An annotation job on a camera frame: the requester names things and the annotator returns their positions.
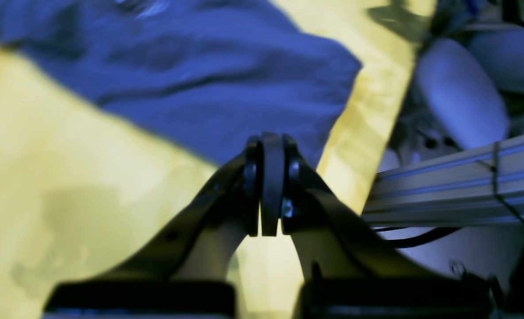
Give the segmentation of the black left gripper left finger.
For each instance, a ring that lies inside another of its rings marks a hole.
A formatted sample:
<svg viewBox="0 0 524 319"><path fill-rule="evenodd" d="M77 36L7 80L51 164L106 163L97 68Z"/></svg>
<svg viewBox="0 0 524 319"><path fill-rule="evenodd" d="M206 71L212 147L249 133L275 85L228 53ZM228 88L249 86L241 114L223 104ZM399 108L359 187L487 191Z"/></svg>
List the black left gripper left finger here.
<svg viewBox="0 0 524 319"><path fill-rule="evenodd" d="M242 240L256 235L261 141L251 137L192 202L99 281L224 281Z"/></svg>

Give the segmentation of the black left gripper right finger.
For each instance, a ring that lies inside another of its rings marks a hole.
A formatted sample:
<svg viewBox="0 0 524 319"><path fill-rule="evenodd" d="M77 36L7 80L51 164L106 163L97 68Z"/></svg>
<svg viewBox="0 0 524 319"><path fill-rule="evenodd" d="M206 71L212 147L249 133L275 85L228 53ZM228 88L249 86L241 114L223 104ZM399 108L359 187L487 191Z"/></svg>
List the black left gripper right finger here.
<svg viewBox="0 0 524 319"><path fill-rule="evenodd" d="M261 145L262 232L275 235L282 223L306 280L445 280L400 254L339 201L292 137L264 132Z"/></svg>

